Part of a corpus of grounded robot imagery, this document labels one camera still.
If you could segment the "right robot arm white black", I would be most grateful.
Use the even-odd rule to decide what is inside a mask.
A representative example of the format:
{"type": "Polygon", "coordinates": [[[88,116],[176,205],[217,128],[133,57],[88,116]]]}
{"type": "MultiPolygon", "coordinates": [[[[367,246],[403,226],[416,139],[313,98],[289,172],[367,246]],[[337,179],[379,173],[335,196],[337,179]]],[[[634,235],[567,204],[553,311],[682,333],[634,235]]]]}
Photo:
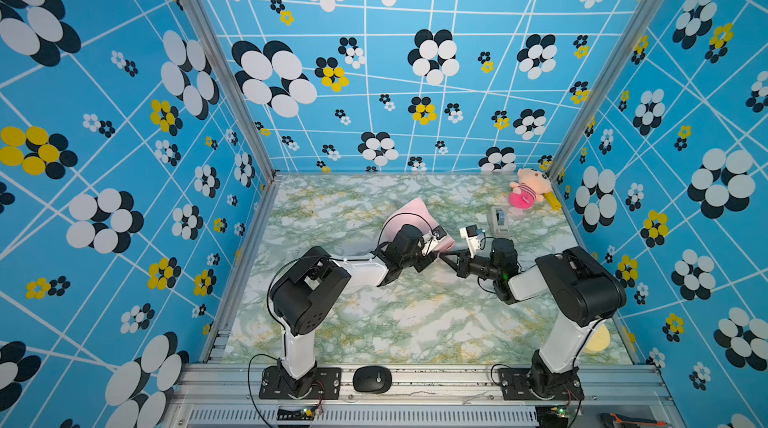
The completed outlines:
{"type": "Polygon", "coordinates": [[[526,383],[542,400],[562,392],[584,399],[577,362],[598,329],[627,302],[625,288],[613,275],[579,246],[541,256],[523,271],[509,239],[495,239],[487,257],[467,248],[439,258],[460,278],[490,280],[494,294],[507,305],[550,294],[558,315],[549,337],[532,356],[526,383]]]}

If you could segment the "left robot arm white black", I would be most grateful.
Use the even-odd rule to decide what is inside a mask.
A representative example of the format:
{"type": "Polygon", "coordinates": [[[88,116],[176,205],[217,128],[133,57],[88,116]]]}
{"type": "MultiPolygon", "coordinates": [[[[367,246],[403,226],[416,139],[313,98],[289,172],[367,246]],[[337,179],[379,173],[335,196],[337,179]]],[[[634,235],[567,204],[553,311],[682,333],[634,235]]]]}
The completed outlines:
{"type": "Polygon", "coordinates": [[[320,382],[315,330],[339,297],[361,288],[385,286],[407,268],[423,270],[435,260],[445,237],[440,226],[424,233],[405,224],[392,240],[366,255],[342,258],[314,246],[297,258],[268,290],[268,310],[283,330],[283,356],[277,362],[280,384],[294,396],[307,395],[320,382]]]}

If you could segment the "purple wrapping paper sheet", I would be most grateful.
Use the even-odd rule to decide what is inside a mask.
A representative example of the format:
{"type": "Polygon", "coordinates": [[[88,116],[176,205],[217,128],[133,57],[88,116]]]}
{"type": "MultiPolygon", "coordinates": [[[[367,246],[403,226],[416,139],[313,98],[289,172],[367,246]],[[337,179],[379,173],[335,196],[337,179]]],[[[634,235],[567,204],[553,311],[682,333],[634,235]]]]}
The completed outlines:
{"type": "Polygon", "coordinates": [[[415,198],[408,202],[386,220],[382,240],[392,241],[399,230],[406,224],[418,228],[422,235],[432,235],[435,230],[439,232],[438,239],[431,241],[429,245],[432,252],[446,252],[455,245],[455,240],[429,213],[426,204],[421,198],[415,198]]]}

